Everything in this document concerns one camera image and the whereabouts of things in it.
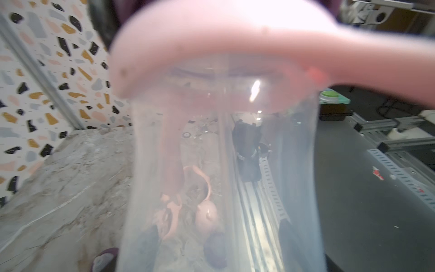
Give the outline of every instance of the purple object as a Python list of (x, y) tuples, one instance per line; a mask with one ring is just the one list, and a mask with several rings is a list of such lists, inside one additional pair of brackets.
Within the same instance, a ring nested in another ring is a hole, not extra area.
[(204, 255), (207, 262), (217, 269), (227, 267), (227, 252), (225, 250), (225, 234), (215, 232), (204, 244)]
[[(102, 251), (97, 257), (95, 257), (95, 259), (93, 260), (93, 262), (92, 262), (92, 264), (90, 265), (90, 272), (99, 272), (99, 271), (102, 271), (102, 269), (107, 265), (107, 264), (109, 264), (113, 259), (115, 259), (115, 258), (117, 258), (117, 256), (118, 256), (118, 251), (119, 251), (119, 249), (118, 248), (108, 248), (108, 249), (106, 249), (106, 250), (104, 250), (104, 251)], [(106, 260), (100, 260), (100, 258), (99, 257), (101, 257), (101, 256), (103, 256), (104, 254), (111, 254), (113, 257), (112, 258), (110, 258), (110, 259), (107, 259), (106, 258)], [(98, 262), (98, 261), (102, 261), (102, 262), (104, 262), (104, 264), (97, 264), (96, 262)]]
[[(141, 7), (148, 5), (156, 0), (113, 0), (115, 6), (116, 14), (120, 24), (125, 23), (127, 19), (138, 11)], [(338, 15), (340, 10), (341, 0), (316, 0), (324, 7), (326, 7), (329, 12), (335, 17)]]

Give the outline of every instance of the gray floor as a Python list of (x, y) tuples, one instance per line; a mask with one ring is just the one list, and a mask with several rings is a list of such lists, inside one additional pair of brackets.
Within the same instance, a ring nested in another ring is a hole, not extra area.
[(371, 148), (344, 121), (318, 123), (315, 180), (326, 253), (345, 272), (435, 271), (434, 212), (389, 177)]

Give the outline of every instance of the concrete floor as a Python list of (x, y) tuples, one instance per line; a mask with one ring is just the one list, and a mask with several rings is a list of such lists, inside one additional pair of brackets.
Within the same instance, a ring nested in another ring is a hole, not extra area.
[(133, 139), (131, 127), (73, 132), (1, 209), (0, 271), (89, 271), (119, 247)]

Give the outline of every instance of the red sticker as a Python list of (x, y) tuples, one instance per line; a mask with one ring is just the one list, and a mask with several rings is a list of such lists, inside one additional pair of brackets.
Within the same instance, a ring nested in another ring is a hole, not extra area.
[(417, 191), (419, 192), (419, 193), (424, 193), (425, 191), (420, 187), (420, 186), (418, 186), (418, 185), (416, 185), (416, 184), (414, 184), (414, 186), (415, 186), (415, 188), (417, 189)]
[(384, 178), (381, 176), (381, 173), (379, 173), (379, 169), (377, 169), (375, 166), (373, 166), (373, 175), (377, 176), (379, 180), (384, 180)]

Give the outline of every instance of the green lid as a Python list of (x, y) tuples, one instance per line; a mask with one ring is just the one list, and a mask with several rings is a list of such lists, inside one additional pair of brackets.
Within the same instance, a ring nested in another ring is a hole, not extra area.
[(321, 94), (326, 97), (338, 97), (338, 92), (334, 90), (323, 91)]

